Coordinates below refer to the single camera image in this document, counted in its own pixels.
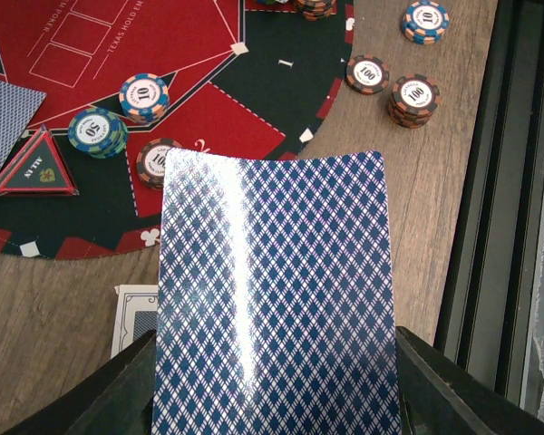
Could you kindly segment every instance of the black frame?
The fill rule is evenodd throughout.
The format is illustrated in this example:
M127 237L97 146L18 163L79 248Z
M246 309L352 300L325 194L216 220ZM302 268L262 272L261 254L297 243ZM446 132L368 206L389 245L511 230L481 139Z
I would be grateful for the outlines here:
M544 193L544 1L500 0L434 347L519 404Z

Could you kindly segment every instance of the playing card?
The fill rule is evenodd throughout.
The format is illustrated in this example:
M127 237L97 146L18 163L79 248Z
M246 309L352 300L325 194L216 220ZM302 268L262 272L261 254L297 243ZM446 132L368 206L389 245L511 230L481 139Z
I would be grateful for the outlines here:
M0 169L46 94L0 81Z
M156 285L118 285L115 289L119 296L111 357L157 328Z
M400 433L384 163L172 150L153 433Z

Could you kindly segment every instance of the wooden table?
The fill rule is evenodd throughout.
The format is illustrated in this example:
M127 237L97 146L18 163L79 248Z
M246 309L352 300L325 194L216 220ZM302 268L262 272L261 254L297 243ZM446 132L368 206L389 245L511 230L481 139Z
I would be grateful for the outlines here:
M452 248L497 0L443 0L451 28L433 46L399 31L407 1L355 3L353 54L370 53L392 78L423 73L442 105L427 126L388 119L388 92L346 85L302 158L380 150L393 243L396 322L431 343ZM0 431L69 391L110 356L118 284L157 283L157 247L82 261L0 255Z

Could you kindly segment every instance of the red and black poker mat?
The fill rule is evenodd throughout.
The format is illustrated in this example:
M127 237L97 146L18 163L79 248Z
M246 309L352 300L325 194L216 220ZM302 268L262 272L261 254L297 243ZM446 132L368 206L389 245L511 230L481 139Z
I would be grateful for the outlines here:
M0 80L47 93L29 130L51 130L80 191L0 197L0 252L87 258L157 243L161 193L134 170L150 140L294 158L328 114L351 54L352 0L334 12L309 22L291 3L254 0L0 0ZM72 117L89 107L122 116L117 92L136 73L169 85L168 114L150 126L123 117L129 141L115 158L73 148Z

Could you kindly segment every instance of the red triangle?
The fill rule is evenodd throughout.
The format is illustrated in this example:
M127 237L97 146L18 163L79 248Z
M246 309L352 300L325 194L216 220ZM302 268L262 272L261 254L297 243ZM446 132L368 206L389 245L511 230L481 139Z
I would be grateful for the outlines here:
M79 191L44 125L0 171L0 195L78 195Z

